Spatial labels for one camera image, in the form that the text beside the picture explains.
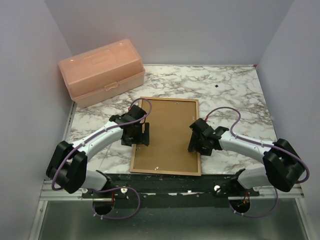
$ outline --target black bracket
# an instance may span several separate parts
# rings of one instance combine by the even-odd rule
[[[198,152],[203,156],[211,156],[212,150],[222,150],[219,140],[221,135],[229,129],[218,126],[213,129],[202,118],[190,125],[192,135],[188,146],[189,152]]]
[[[112,115],[109,119],[110,122],[116,124],[124,124],[138,120],[147,113],[140,107],[133,105],[129,111],[122,115]],[[144,144],[146,146],[150,143],[150,124],[148,122],[135,123],[130,125],[121,126],[123,134],[121,144],[124,146],[132,146],[132,144]]]
[[[58,167],[73,149],[73,145],[66,141],[62,141],[56,146],[45,173],[50,179],[54,178]],[[63,165],[57,176],[56,183],[68,193],[73,194],[85,182],[88,157],[85,152],[79,152],[77,150],[69,159],[72,159],[72,162],[66,162]]]
[[[299,157],[287,140],[279,138],[273,144]],[[289,192],[305,171],[294,157],[274,148],[264,152],[262,159],[269,182],[283,192]]]

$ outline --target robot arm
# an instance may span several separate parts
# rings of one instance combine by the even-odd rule
[[[284,139],[277,142],[261,141],[240,134],[232,135],[226,127],[213,129],[205,120],[199,118],[190,128],[192,136],[189,152],[199,152],[211,156],[212,150],[233,151],[264,164],[255,169],[241,169],[231,180],[230,191],[250,189],[255,186],[274,186],[283,192],[289,192],[304,172],[304,167],[295,158],[268,146],[276,146],[299,157],[292,146]],[[260,145],[242,140],[243,138]]]
[[[87,163],[102,149],[118,140],[125,146],[132,144],[148,146],[150,125],[139,121],[146,114],[142,108],[132,105],[127,113],[111,116],[103,127],[87,137],[72,143],[60,142],[53,153],[46,175],[53,179],[62,162],[74,151],[68,158],[72,161],[65,162],[58,172],[56,183],[70,194],[79,188],[101,190],[108,181],[107,177],[98,171],[87,170]]]

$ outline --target wooden frame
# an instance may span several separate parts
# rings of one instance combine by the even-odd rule
[[[199,118],[199,101],[197,99],[183,99],[183,98],[163,98],[163,97],[142,97],[148,100],[160,100],[160,101],[175,101],[175,102],[194,102],[195,103],[195,119]],[[139,106],[142,107],[143,101],[139,102]],[[138,169],[135,168],[137,145],[132,147],[132,158],[130,165],[130,172],[132,173],[149,173],[149,174],[170,174],[170,175],[187,175],[187,176],[201,176],[201,158],[197,153],[197,172],[191,171],[169,171],[169,170],[152,170],[152,169]]]

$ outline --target glass panel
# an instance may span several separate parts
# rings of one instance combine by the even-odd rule
[[[268,212],[273,199],[251,201],[248,213]],[[119,209],[130,214],[132,209]],[[90,201],[48,203],[41,240],[284,240],[307,239],[295,199],[281,199],[274,214],[246,218],[229,208],[142,208],[127,220],[93,217]]]

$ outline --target box lid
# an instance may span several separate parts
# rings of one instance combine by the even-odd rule
[[[124,39],[59,62],[72,97],[112,85],[139,74],[143,63],[129,39]]]

